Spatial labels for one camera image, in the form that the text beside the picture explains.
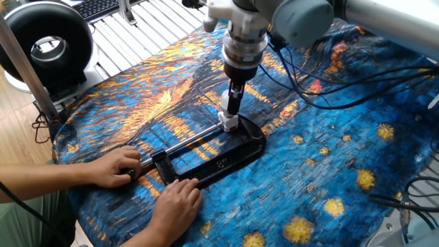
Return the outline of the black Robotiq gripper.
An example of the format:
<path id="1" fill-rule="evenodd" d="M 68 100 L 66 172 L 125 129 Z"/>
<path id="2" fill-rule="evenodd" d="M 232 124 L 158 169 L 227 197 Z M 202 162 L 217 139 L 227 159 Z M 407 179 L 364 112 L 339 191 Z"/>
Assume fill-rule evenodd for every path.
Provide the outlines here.
<path id="1" fill-rule="evenodd" d="M 238 69 L 225 62 L 224 73 L 230 79 L 227 111 L 230 115 L 236 115 L 239 112 L 241 100 L 244 95 L 245 83 L 253 79 L 257 74 L 257 68 Z"/>

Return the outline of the person's right hand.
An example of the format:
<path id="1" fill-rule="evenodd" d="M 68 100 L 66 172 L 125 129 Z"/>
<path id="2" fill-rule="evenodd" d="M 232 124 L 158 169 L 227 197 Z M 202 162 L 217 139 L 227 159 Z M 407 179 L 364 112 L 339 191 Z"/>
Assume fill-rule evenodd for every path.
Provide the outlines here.
<path id="1" fill-rule="evenodd" d="M 190 227 L 200 209 L 203 195 L 199 180 L 175 180 L 158 197 L 149 226 L 169 242 L 176 241 Z"/>

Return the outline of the person's left hand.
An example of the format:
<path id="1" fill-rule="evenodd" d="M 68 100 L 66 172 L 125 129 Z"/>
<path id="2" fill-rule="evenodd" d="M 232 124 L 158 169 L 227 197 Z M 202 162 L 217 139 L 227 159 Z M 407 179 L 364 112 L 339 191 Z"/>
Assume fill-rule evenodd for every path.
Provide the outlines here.
<path id="1" fill-rule="evenodd" d="M 141 153 L 127 145 L 114 149 L 87 164 L 87 183 L 103 188 L 127 185 L 140 171 Z"/>

